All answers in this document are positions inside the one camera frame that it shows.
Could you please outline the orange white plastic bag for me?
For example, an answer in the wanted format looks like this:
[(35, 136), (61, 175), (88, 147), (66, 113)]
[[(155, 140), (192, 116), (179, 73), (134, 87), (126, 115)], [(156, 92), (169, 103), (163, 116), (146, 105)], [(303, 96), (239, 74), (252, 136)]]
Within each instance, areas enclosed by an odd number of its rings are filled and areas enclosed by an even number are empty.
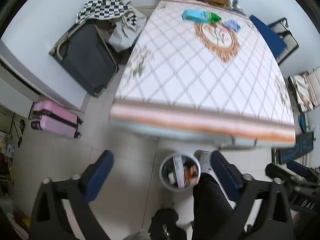
[(196, 165), (184, 167), (184, 183), (186, 187), (195, 186), (199, 183), (199, 172)]

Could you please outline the grey shoe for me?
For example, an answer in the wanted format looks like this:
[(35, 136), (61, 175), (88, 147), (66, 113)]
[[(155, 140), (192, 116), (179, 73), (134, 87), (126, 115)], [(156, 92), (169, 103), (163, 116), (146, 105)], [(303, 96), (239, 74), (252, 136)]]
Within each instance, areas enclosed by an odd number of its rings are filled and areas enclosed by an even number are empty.
[(200, 168), (202, 173), (210, 173), (212, 171), (210, 159), (211, 152), (201, 151), (197, 154), (197, 159), (200, 163)]

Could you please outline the dark grey suitcase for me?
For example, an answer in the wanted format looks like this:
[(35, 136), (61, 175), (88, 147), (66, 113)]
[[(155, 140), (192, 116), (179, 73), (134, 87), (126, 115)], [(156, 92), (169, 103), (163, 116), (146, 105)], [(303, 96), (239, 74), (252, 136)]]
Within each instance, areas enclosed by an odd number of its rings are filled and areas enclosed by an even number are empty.
[(73, 25), (49, 51), (91, 96), (99, 97), (119, 71), (114, 53), (95, 22)]

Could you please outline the checkered black white cloth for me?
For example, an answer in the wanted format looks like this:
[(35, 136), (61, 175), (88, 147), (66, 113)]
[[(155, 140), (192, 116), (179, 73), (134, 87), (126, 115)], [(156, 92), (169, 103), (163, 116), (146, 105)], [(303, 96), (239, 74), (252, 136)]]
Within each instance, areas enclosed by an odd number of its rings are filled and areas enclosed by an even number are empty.
[(123, 0), (90, 0), (84, 4), (77, 14), (76, 24), (87, 20), (124, 20), (132, 30), (137, 30), (137, 16), (132, 8), (125, 5)]

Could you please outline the pink suitcase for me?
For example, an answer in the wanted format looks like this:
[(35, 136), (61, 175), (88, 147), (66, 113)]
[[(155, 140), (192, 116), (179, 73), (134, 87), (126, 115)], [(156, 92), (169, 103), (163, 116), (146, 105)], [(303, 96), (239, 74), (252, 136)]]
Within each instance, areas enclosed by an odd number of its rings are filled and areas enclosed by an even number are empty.
[(79, 126), (83, 121), (74, 113), (50, 100), (37, 102), (31, 113), (31, 128), (68, 138), (81, 138)]

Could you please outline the black trouser leg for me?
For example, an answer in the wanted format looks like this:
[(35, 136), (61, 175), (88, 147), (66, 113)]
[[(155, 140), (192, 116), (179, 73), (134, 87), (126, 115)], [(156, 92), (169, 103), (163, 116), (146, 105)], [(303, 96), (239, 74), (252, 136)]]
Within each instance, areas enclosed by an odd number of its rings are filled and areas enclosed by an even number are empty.
[(193, 187), (193, 200), (192, 239), (213, 239), (233, 209), (211, 174), (201, 174), (199, 183)]

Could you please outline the beige folding chair with cloth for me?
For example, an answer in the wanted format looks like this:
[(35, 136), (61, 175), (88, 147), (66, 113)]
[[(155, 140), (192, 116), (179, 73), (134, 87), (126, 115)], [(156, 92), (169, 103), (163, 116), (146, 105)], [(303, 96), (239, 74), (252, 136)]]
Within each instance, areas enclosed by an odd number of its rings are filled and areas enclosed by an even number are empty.
[(287, 78), (300, 113), (319, 107), (319, 67)]

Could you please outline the blue plastic bag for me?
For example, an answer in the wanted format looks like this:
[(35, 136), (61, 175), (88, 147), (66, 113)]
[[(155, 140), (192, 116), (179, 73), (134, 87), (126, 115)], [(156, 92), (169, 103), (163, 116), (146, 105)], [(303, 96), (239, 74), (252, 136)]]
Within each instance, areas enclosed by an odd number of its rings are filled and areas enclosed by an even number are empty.
[(241, 29), (240, 25), (233, 19), (225, 21), (223, 23), (223, 26), (225, 28), (231, 29), (234, 32), (238, 32)]

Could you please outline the white round trash bin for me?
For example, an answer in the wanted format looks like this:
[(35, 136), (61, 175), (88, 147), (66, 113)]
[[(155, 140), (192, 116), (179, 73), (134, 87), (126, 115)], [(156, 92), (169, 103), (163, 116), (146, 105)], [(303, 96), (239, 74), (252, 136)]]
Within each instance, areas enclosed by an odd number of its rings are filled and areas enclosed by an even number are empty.
[(172, 192), (183, 192), (199, 183), (201, 167), (192, 154), (172, 153), (159, 168), (159, 178), (165, 188)]

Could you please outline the blue green rice bag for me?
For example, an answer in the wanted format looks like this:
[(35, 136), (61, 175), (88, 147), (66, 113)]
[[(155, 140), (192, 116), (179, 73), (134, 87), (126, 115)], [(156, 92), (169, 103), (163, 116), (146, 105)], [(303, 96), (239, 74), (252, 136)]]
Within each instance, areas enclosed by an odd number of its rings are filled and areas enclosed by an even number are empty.
[(221, 17), (210, 11), (187, 9), (182, 13), (182, 19), (202, 24), (215, 24)]

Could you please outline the white tote bag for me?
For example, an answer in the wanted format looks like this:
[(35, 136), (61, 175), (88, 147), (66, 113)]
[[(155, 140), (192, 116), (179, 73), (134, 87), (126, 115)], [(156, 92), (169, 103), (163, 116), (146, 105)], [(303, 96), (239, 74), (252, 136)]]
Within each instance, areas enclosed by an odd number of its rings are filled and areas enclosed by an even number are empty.
[(140, 33), (144, 29), (147, 16), (135, 8), (111, 21), (115, 24), (115, 29), (109, 38), (109, 44), (116, 52), (121, 52), (132, 47)]

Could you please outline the patterned mattress bed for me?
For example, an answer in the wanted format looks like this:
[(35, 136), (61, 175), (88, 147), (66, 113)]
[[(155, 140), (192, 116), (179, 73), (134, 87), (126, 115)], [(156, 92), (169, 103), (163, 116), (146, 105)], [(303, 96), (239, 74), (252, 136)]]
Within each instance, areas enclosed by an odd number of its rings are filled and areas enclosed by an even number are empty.
[[(183, 20), (213, 12), (215, 24)], [(238, 32), (223, 23), (235, 20)], [(291, 102), (270, 48), (246, 16), (193, 0), (161, 0), (124, 69), (110, 119), (137, 133), (247, 146), (296, 142)]]

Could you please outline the black framed folding chair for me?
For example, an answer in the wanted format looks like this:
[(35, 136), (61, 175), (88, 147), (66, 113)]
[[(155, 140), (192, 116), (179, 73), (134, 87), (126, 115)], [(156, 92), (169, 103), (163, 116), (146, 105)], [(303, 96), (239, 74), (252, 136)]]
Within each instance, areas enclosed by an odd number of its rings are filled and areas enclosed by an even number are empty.
[(291, 54), (298, 48), (299, 44), (289, 30), (287, 18), (283, 17), (268, 25), (286, 44), (286, 48), (276, 57), (278, 66), (280, 66)]

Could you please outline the dark blue patterned box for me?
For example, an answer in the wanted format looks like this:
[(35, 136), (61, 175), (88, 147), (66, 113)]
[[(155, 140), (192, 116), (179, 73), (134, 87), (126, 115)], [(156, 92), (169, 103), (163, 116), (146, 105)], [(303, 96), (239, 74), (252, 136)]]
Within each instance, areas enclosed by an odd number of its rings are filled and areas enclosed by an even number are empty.
[(283, 165), (290, 160), (296, 160), (309, 154), (314, 148), (313, 142), (315, 140), (314, 132), (306, 132), (296, 135), (296, 143), (293, 147), (276, 149), (278, 163)]

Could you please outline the white toothpaste box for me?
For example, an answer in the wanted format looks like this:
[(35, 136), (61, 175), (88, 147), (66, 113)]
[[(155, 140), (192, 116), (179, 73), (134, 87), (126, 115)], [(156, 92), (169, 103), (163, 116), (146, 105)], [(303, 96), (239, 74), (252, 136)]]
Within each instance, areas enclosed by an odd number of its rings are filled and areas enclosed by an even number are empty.
[(176, 174), (177, 185), (179, 189), (183, 189), (185, 187), (184, 183), (184, 162), (182, 159), (182, 155), (178, 154), (173, 157), (174, 168)]

